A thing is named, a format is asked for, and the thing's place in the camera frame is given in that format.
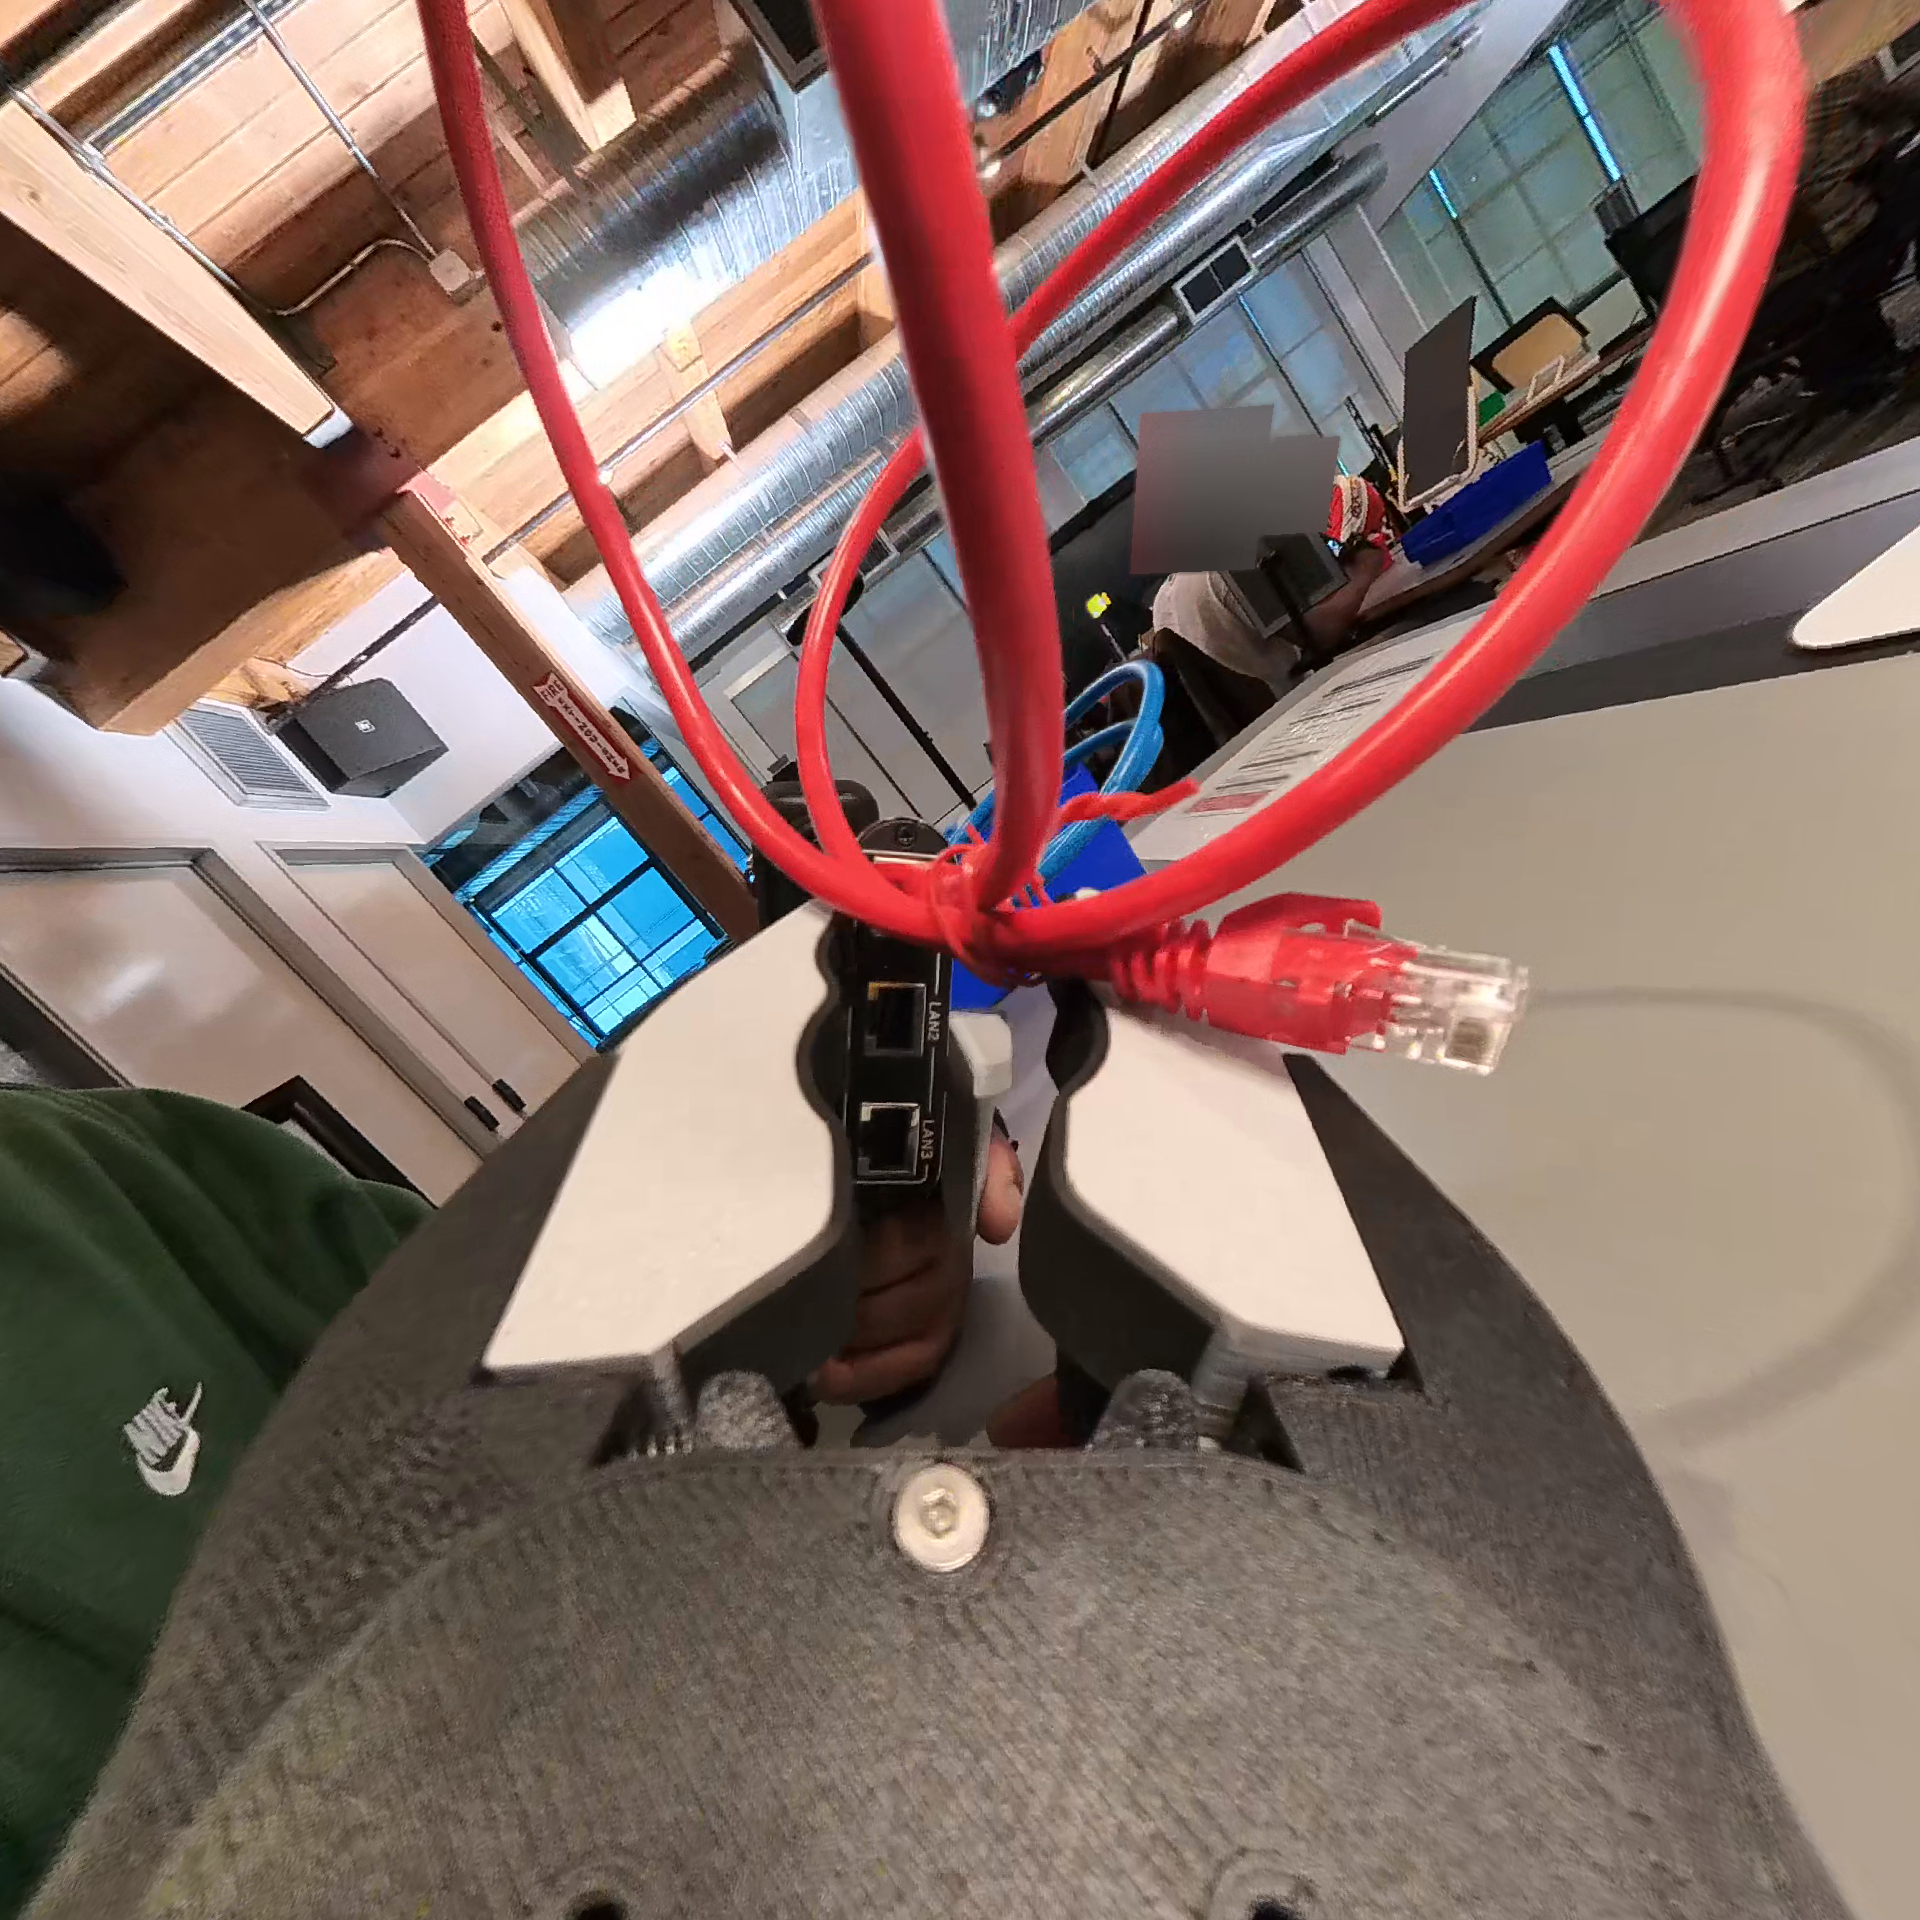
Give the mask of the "dark flat panel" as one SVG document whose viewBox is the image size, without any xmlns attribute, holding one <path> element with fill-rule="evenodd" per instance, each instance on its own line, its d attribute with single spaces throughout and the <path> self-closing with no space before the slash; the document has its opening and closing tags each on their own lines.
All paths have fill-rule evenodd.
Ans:
<svg viewBox="0 0 1920 1920">
<path fill-rule="evenodd" d="M 1427 497 L 1473 462 L 1476 305 L 1468 294 L 1452 306 L 1403 356 L 1402 482 L 1409 499 Z"/>
</svg>

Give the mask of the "person's green hoodie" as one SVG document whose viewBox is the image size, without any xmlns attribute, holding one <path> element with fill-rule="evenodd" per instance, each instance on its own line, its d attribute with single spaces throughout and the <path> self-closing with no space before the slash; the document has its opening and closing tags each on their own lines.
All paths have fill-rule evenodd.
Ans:
<svg viewBox="0 0 1920 1920">
<path fill-rule="evenodd" d="M 5 1087 L 5 1915 L 81 1818 L 242 1454 L 433 1214 L 218 1101 Z"/>
</svg>

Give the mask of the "black ethernet port adapter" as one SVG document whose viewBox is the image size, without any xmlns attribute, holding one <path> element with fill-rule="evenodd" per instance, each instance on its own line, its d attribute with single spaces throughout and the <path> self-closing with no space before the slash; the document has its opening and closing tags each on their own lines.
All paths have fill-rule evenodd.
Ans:
<svg viewBox="0 0 1920 1920">
<path fill-rule="evenodd" d="M 836 934 L 849 1013 L 842 1113 L 864 1222 L 946 1199 L 949 1122 L 962 1110 L 954 957 L 853 918 Z"/>
</svg>

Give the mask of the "printed paper sheet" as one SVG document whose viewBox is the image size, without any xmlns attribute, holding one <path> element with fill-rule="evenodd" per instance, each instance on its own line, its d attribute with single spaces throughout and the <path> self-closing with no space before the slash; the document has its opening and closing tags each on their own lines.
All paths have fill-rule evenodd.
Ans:
<svg viewBox="0 0 1920 1920">
<path fill-rule="evenodd" d="M 1171 815 L 1234 823 L 1289 794 L 1402 708 L 1490 611 L 1476 607 L 1336 661 Z"/>
</svg>

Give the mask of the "black wall speaker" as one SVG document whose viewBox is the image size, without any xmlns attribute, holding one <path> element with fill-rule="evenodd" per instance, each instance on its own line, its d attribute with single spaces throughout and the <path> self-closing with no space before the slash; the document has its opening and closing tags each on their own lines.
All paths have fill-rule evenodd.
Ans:
<svg viewBox="0 0 1920 1920">
<path fill-rule="evenodd" d="M 449 755 L 449 743 L 387 679 L 320 689 L 274 734 L 323 790 L 350 799 L 388 799 Z"/>
</svg>

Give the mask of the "person's left hand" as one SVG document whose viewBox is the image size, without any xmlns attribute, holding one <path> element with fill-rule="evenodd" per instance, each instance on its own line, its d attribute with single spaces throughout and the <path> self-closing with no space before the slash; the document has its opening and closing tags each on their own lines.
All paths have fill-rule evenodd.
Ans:
<svg viewBox="0 0 1920 1920">
<path fill-rule="evenodd" d="M 1000 1126 L 969 1231 L 942 1202 L 864 1227 L 853 1333 L 806 1380 L 809 1394 L 833 1409 L 894 1409 L 884 1437 L 1073 1447 L 1054 1348 L 1016 1273 L 1022 1212 L 1017 1145 Z"/>
</svg>

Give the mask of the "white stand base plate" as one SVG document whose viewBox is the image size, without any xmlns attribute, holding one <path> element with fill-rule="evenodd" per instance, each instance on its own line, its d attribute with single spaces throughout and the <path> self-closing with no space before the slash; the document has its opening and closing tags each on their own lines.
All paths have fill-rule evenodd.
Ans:
<svg viewBox="0 0 1920 1920">
<path fill-rule="evenodd" d="M 1841 653 L 1917 637 L 1917 547 L 1914 527 L 1888 551 L 1818 602 L 1792 627 L 1798 653 Z"/>
</svg>

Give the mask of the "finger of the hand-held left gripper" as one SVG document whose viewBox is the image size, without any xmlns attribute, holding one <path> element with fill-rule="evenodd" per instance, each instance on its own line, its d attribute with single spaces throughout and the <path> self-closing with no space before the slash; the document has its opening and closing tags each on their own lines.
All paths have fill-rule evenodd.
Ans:
<svg viewBox="0 0 1920 1920">
<path fill-rule="evenodd" d="M 1016 1035 L 1000 1013 L 955 1017 L 955 1153 L 966 1174 L 966 1199 L 987 1182 L 994 1117 L 1017 1077 Z"/>
</svg>

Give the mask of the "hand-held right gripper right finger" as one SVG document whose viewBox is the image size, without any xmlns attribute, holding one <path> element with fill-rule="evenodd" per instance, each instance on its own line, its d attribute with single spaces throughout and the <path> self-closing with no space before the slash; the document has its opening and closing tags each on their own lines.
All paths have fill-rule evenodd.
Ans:
<svg viewBox="0 0 1920 1920">
<path fill-rule="evenodd" d="M 1187 1380 L 1233 1425 L 1267 1377 L 1388 1377 L 1406 1337 L 1288 1054 L 1054 990 L 1025 1302 L 1106 1390 Z"/>
</svg>

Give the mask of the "silver ventilation duct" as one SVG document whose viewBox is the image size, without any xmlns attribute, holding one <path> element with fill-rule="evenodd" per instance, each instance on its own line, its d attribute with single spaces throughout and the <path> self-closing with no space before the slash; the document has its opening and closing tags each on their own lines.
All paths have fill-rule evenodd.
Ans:
<svg viewBox="0 0 1920 1920">
<path fill-rule="evenodd" d="M 1377 141 L 1344 155 L 1325 140 L 1276 141 L 1216 167 L 1025 353 L 1034 438 L 1054 438 L 1116 396 L 1382 180 Z M 866 350 L 634 540 L 689 665 L 817 578 L 913 423 L 902 359 Z"/>
</svg>

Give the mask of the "white wall vent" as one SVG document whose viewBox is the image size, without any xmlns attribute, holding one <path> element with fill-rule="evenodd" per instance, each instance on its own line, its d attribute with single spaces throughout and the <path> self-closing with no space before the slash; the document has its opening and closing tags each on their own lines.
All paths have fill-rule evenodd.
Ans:
<svg viewBox="0 0 1920 1920">
<path fill-rule="evenodd" d="M 330 812 L 328 790 L 253 708 L 192 705 L 165 734 L 240 810 Z"/>
</svg>

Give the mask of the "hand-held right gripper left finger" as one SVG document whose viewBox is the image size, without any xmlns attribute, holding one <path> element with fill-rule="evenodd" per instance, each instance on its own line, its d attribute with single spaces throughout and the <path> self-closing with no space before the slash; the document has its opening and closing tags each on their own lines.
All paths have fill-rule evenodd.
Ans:
<svg viewBox="0 0 1920 1920">
<path fill-rule="evenodd" d="M 857 1222 L 819 1049 L 842 1037 L 833 913 L 805 902 L 662 996 L 616 1054 L 489 1380 L 720 1373 L 787 1394 L 853 1333 Z"/>
</svg>

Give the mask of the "wooden support post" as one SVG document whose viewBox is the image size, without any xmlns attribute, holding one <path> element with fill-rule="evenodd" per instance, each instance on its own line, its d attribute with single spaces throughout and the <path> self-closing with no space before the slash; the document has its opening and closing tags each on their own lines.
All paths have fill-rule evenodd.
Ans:
<svg viewBox="0 0 1920 1920">
<path fill-rule="evenodd" d="M 668 789 L 641 743 L 476 556 L 453 522 L 450 492 L 420 470 L 382 503 L 377 524 L 398 559 L 541 717 L 634 838 L 731 942 L 750 939 L 758 929 L 750 884 Z"/>
</svg>

